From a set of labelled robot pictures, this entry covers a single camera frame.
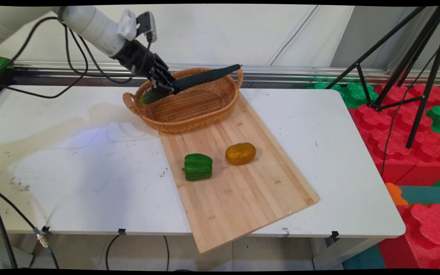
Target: power cord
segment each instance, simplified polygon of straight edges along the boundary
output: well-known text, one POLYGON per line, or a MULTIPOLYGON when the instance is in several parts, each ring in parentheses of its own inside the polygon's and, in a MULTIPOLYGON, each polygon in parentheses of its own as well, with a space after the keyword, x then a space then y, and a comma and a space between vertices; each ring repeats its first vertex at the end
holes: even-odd
MULTIPOLYGON (((38 21, 38 22, 35 24, 35 26, 33 26, 32 31, 30 32, 30 34, 29 34, 28 37, 26 38, 25 43, 24 43, 23 46, 19 49, 18 53, 17 53, 17 54, 16 54, 16 55, 10 60, 10 62, 8 62, 8 63, 6 63, 4 66, 2 66, 2 67, 0 68, 0 70, 2 70, 3 68, 5 68, 6 66, 8 66, 8 64, 10 64, 14 59, 18 58, 18 56, 19 56, 19 55, 23 52, 23 50, 26 48, 26 45, 27 45, 28 42, 30 41, 30 38, 32 37, 33 32, 35 31, 35 29, 36 29, 36 28, 37 28, 42 22, 47 21, 47 20, 51 20, 51 19, 55 19, 55 20, 57 20, 57 17, 46 17, 46 18, 43 18, 42 20, 38 21)), ((84 70, 84 73, 87 73, 87 70, 89 69, 89 64, 87 63, 86 55, 84 54, 84 52, 83 52, 83 50, 81 49, 81 47, 79 47, 79 50, 81 51, 82 57, 84 57, 84 61, 86 62, 86 69, 84 70)), ((67 92, 67 90, 69 90, 72 86, 74 86, 77 82, 79 82, 83 77, 84 77, 84 76, 81 75, 80 77, 77 78, 77 80, 75 80, 74 82, 72 82, 72 83, 71 83, 69 86, 67 86, 64 90, 62 90, 61 92, 59 92, 58 94, 53 95, 53 96, 47 96, 47 95, 41 95, 41 94, 35 94, 35 93, 33 93, 33 92, 27 92, 27 91, 24 91, 24 90, 22 90, 22 89, 16 89, 16 88, 8 87, 8 86, 6 86, 6 85, 2 85, 2 84, 0 84, 0 87, 1 87, 1 88, 4 88, 4 89, 10 89, 10 90, 13 90, 13 91, 16 91, 16 92, 21 92, 21 93, 23 93, 23 94, 29 94, 29 95, 33 95, 33 96, 36 96, 36 97, 41 97, 41 98, 44 98, 44 99, 55 99, 55 98, 61 96, 63 93, 67 92)))
POLYGON ((8 234, 6 232, 5 225, 3 223, 3 219, 0 215, 0 232, 3 237, 3 242, 6 247, 6 252, 8 253, 9 262, 11 263, 11 268, 17 269, 18 265, 16 264, 15 254, 13 253, 13 249, 11 248, 11 244, 9 242, 8 234))
MULTIPOLYGON (((106 255, 105 255, 105 264, 106 264, 106 270, 110 270, 108 266, 108 253, 110 252, 110 247, 112 247, 113 242, 119 237, 120 235, 115 236, 115 238, 112 239, 110 244, 108 245, 108 248, 106 249, 106 255)), ((169 271, 169 245, 167 244, 167 238, 164 236, 164 241, 166 241, 166 249, 167 249, 167 265, 166 265, 166 272, 169 271)))
POLYGON ((400 101, 400 105, 398 105, 398 108, 396 109, 395 113, 393 114, 393 116, 391 117, 391 123, 390 123, 390 131, 388 132, 388 137, 386 139, 386 143, 385 143, 385 153, 383 155, 383 165, 381 166, 381 174, 380 176, 383 177, 383 172, 385 169, 385 160, 386 160, 386 149, 388 147, 388 141, 390 140, 390 135, 391 135, 391 129, 393 128, 393 120, 395 119, 396 113, 398 113, 398 111, 400 110, 400 108, 403 105, 403 101, 405 100, 405 96, 407 96, 407 92, 409 91, 409 89, 411 87, 414 86, 414 84, 417 82, 417 80, 419 79, 419 77, 422 75, 422 73, 424 73, 425 69, 427 68, 427 66, 429 65, 429 63, 431 63, 432 59, 435 57, 435 55, 437 54, 437 52, 439 51, 439 49, 437 49, 435 51, 435 53, 433 54, 433 56, 431 56, 431 58, 429 59, 429 61, 427 61, 426 65, 424 66, 424 68, 421 70, 421 72, 419 73, 419 75, 415 78, 414 82, 412 82, 410 84, 410 86, 407 88, 407 90, 405 91, 405 93, 403 94, 403 98, 400 101))
POLYGON ((32 28, 32 30, 30 31, 30 33, 28 34, 28 36, 26 37, 25 42, 23 43, 23 46, 21 46, 21 48, 18 50, 18 52, 10 59, 10 61, 8 61, 6 64, 4 64, 3 66, 1 66, 0 70, 3 70, 4 68, 6 68, 8 65, 10 65, 15 59, 17 59, 19 57, 19 55, 23 52, 23 50, 26 48, 26 45, 28 45, 28 42, 30 42, 30 38, 32 38, 33 33, 35 32, 35 30, 38 28, 38 26, 40 26, 41 23, 47 21, 47 20, 58 20, 57 17, 55 16, 51 16, 51 17, 45 17, 42 18, 40 21, 38 21, 32 28))
MULTIPOLYGON (((5 200, 5 202, 7 202, 23 218, 23 220, 25 220, 26 223, 33 229, 33 232, 35 232, 35 234, 37 235, 37 239, 40 242, 40 244, 50 253, 50 256, 52 256, 52 260, 54 261, 55 268, 59 269, 59 264, 57 263, 57 259, 55 258, 54 252, 52 251, 51 247, 47 243, 47 239, 45 239, 45 237, 33 225, 33 223, 31 223, 31 221, 7 197, 5 197, 3 194, 0 193, 0 198, 5 200)), ((5 240, 5 235, 6 235, 6 239, 7 239, 7 233, 5 230, 5 226, 2 224, 2 220, 1 220, 1 224, 0 224, 0 231, 2 232, 3 240, 5 240)), ((6 246, 6 250, 8 251, 8 254, 10 254, 10 253, 13 254, 13 250, 11 249, 11 245, 9 244, 9 240, 8 240, 8 245, 9 245, 9 248, 8 248, 8 246, 6 246)))
MULTIPOLYGON (((72 35, 72 38, 74 39, 74 42, 76 43, 77 47, 79 47, 79 49, 81 49, 79 43, 77 42, 76 36, 74 35, 74 32, 72 30, 69 30, 70 34, 72 35)), ((68 33, 67 33, 67 27, 66 27, 66 54, 67 54, 67 58, 68 58, 68 64, 69 67, 71 68, 71 70, 73 70, 75 73, 79 74, 79 75, 83 75, 83 76, 90 76, 90 77, 105 77, 108 80, 115 82, 115 83, 119 83, 119 84, 124 84, 124 83, 128 83, 130 80, 132 80, 133 77, 135 76, 139 76, 139 74, 142 72, 144 66, 145 66, 145 60, 146 58, 143 59, 142 61, 142 65, 140 66, 140 69, 138 70, 138 72, 136 74, 118 74, 116 75, 117 77, 119 76, 128 76, 128 80, 125 81, 118 81, 118 80, 113 80, 111 79, 108 75, 106 75, 103 70, 101 70, 101 68, 98 66, 98 64, 96 63, 93 54, 91 53, 91 51, 89 50, 89 48, 87 47, 86 42, 83 40, 83 38, 81 36, 79 36, 79 38, 81 39, 82 43, 84 44, 84 47, 87 49, 87 52, 89 54, 89 56, 91 57, 91 59, 94 62, 94 65, 96 66, 96 68, 100 71, 99 74, 93 74, 93 73, 81 73, 78 70, 75 70, 75 68, 73 68, 71 61, 70 61, 70 56, 69 56, 69 45, 68 45, 68 33)), ((147 41, 149 42, 149 44, 147 45, 147 51, 145 52, 145 56, 147 56, 149 54, 150 51, 150 44, 152 43, 152 37, 147 37, 147 41)))
MULTIPOLYGON (((30 41, 30 38, 32 37, 33 33, 35 32, 35 30, 37 29, 37 27, 38 27, 41 23, 43 23, 43 22, 45 22, 45 21, 47 21, 47 20, 53 20, 53 19, 54 19, 54 20, 58 20, 57 17, 46 17, 46 18, 43 18, 43 19, 41 19, 40 21, 38 21, 38 22, 35 24, 35 26, 33 26, 33 28, 32 28, 32 30, 30 31, 28 37, 26 38, 25 42, 23 43, 23 46, 21 46, 21 48, 18 50, 17 54, 15 54, 14 57, 11 58, 10 61, 8 61, 5 65, 3 65, 3 66, 0 68, 0 71, 3 70, 4 68, 6 68, 9 64, 11 64, 15 59, 17 59, 17 58, 20 56, 20 54, 23 52, 23 50, 24 50, 24 49, 26 48, 26 46, 28 45, 28 42, 30 41)), ((69 54, 69 45, 68 45, 68 27, 67 27, 65 24, 63 24, 63 26, 64 26, 64 30, 65 30, 65 38, 66 38, 66 55, 67 55, 68 64, 69 64, 69 67, 70 67, 75 73, 77 73, 77 74, 80 75, 80 77, 79 77, 77 80, 75 80, 75 81, 74 81, 73 83, 71 83, 68 87, 66 87, 63 91, 61 91, 60 93, 58 93, 58 94, 56 94, 56 95, 54 95, 54 96, 46 96, 46 95, 41 95, 41 94, 35 94, 35 93, 33 93, 33 92, 27 92, 27 91, 24 91, 24 90, 22 90, 22 89, 16 89, 16 88, 9 87, 9 86, 2 85, 2 84, 0 84, 0 87, 1 87, 1 88, 4 88, 4 89, 10 89, 10 90, 13 90, 13 91, 16 91, 16 92, 21 92, 21 93, 23 93, 23 94, 29 94, 29 95, 33 95, 33 96, 37 96, 37 97, 42 97, 42 98, 44 98, 44 99, 55 99, 55 98, 59 97, 60 95, 62 95, 62 94, 63 94, 64 92, 66 92, 67 90, 69 90, 72 86, 74 86, 77 82, 79 82, 84 76, 89 76, 89 77, 103 77, 103 76, 104 76, 105 78, 107 78, 107 79, 110 80, 111 82, 115 82, 115 83, 118 83, 118 84, 125 84, 125 83, 130 82, 130 81, 132 80, 133 77, 138 76, 138 73, 141 73, 141 71, 143 70, 143 68, 144 68, 144 66, 145 66, 146 58, 143 59, 142 64, 141 64, 141 66, 140 66, 140 69, 138 70, 138 73, 136 73, 136 74, 126 74, 126 75, 125 75, 125 76, 128 76, 128 77, 129 77, 127 80, 125 80, 125 81, 119 81, 119 80, 114 80, 114 79, 110 78, 110 77, 109 77, 108 75, 106 75, 105 72, 103 72, 103 70, 101 70, 101 68, 98 66, 98 64, 97 64, 96 60, 94 59, 93 54, 92 54, 91 51, 89 50, 89 48, 88 48, 86 42, 84 41, 84 39, 83 39, 81 36, 79 36, 79 38, 81 39, 82 43, 84 44, 84 47, 86 48, 86 50, 87 50, 87 52, 88 52, 88 54, 89 54, 89 56, 91 57, 91 59, 92 59, 94 65, 95 65, 96 68, 100 71, 100 74, 87 73, 87 71, 88 71, 88 69, 89 69, 89 64, 88 64, 88 62, 87 62, 86 55, 84 54, 84 51, 83 51, 83 49, 81 48, 81 46, 79 45, 79 43, 78 43, 78 41, 77 41, 77 39, 76 39, 74 33, 72 32, 72 30, 69 30, 70 33, 71 33, 71 35, 72 35, 72 38, 74 39, 74 42, 76 43, 77 47, 79 48, 79 51, 81 52, 82 57, 84 58, 84 61, 85 61, 85 63, 86 63, 86 69, 84 70, 84 73, 81 73, 80 71, 78 71, 78 70, 76 70, 75 68, 73 68, 73 66, 72 66, 72 64, 71 64, 71 61, 70 61, 70 54, 69 54)), ((147 52, 145 53, 146 56, 149 54, 149 51, 150 51, 150 44, 152 43, 152 36, 149 36, 149 35, 148 35, 148 36, 147 36, 147 41, 149 42, 149 44, 148 44, 148 46, 147 46, 147 52)))

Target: teal mat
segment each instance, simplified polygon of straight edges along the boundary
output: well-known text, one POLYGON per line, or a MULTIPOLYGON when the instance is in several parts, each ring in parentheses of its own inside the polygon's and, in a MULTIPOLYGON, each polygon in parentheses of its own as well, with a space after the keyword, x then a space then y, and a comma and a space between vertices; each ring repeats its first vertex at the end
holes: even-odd
POLYGON ((436 186, 398 186, 402 198, 409 204, 440 204, 440 187, 436 186))
POLYGON ((343 263, 344 269, 385 269, 385 262, 379 252, 378 245, 373 245, 365 251, 353 256, 343 263))

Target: green vegetable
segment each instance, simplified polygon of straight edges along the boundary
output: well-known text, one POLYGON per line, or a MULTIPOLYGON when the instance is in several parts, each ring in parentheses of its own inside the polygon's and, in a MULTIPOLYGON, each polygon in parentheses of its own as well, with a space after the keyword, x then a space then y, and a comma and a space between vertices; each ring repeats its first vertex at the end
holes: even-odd
MULTIPOLYGON (((6 65, 8 62, 9 62, 9 59, 4 58, 4 57, 1 57, 1 58, 0 58, 0 68, 1 68, 2 66, 6 65)), ((11 69, 11 68, 14 68, 14 66, 12 66, 12 65, 8 65, 8 66, 6 66, 3 70, 1 70, 0 73, 2 73, 3 71, 5 71, 6 69, 11 69)))
POLYGON ((160 92, 160 91, 145 91, 140 97, 140 103, 142 104, 150 104, 158 101, 159 99, 163 99, 166 96, 170 96, 169 92, 160 92))
POLYGON ((190 154, 184 157, 184 174, 189 181, 208 179, 212 176, 213 160, 207 155, 190 154))

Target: basket handle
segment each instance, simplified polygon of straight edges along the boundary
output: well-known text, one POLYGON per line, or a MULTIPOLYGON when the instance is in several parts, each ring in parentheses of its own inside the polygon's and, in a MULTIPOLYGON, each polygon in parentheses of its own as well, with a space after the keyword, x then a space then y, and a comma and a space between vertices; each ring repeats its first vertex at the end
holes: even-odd
POLYGON ((127 108, 129 108, 129 110, 140 116, 140 113, 138 112, 135 103, 133 103, 133 99, 135 98, 135 96, 133 94, 130 94, 129 92, 126 92, 123 94, 123 102, 125 103, 125 105, 127 106, 127 108))
POLYGON ((237 73, 237 89, 240 89, 240 88, 241 88, 241 85, 242 85, 242 82, 243 82, 243 80, 244 80, 244 72, 243 72, 242 69, 240 68, 240 69, 238 69, 238 70, 236 71, 236 73, 237 73))

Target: cutting board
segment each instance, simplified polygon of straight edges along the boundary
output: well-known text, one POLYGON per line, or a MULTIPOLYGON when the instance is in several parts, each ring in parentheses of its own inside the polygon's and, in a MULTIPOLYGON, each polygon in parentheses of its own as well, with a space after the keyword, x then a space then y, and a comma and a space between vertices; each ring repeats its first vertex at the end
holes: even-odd
POLYGON ((213 250, 319 201, 318 195, 239 94, 225 120, 187 132, 159 132, 174 181, 200 253, 213 250), (225 150, 252 143, 254 160, 235 166, 225 150), (184 157, 201 153, 213 159, 213 176, 187 181, 184 157))

